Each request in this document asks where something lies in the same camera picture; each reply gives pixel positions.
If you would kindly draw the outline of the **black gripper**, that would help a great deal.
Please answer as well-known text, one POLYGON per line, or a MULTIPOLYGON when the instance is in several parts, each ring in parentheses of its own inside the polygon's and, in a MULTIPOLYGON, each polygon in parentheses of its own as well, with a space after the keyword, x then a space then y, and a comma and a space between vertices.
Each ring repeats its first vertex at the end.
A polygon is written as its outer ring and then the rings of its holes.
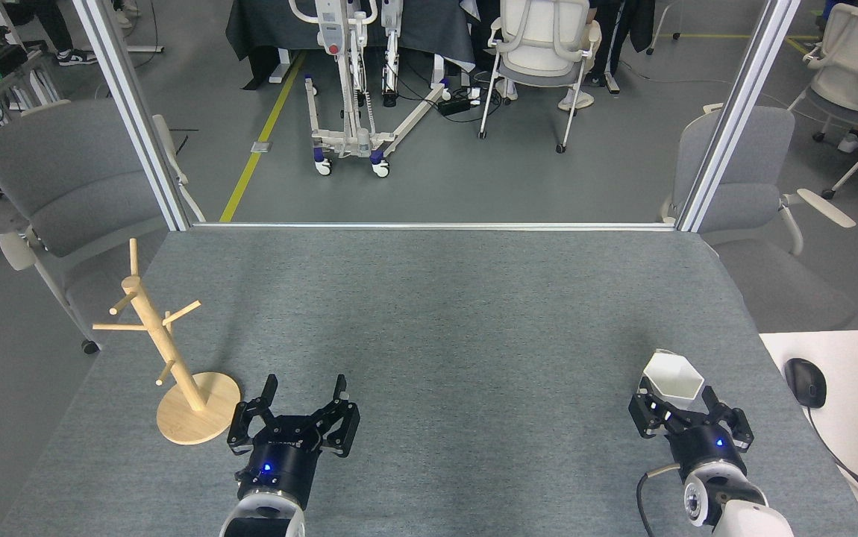
POLYGON ((750 448, 754 434, 745 412, 720 401, 710 385, 705 385, 701 397, 707 408, 701 425, 680 432, 677 408, 654 390, 650 378, 641 377, 630 399, 630 417, 642 438, 651 439, 659 431, 668 434, 680 479, 687 479, 695 467, 711 461, 728 462, 746 475, 739 452, 750 448))
POLYGON ((271 412, 277 387, 276 375, 269 374, 259 397, 235 406, 228 429, 229 449, 240 456, 248 452, 245 446, 252 447, 248 465, 238 473, 238 499, 255 492, 282 492, 306 509, 320 453, 348 456, 360 424, 360 408, 348 400, 346 377, 338 374, 331 401, 307 419, 307 441, 282 442, 271 412), (266 427, 253 439, 248 431, 258 415, 266 427))

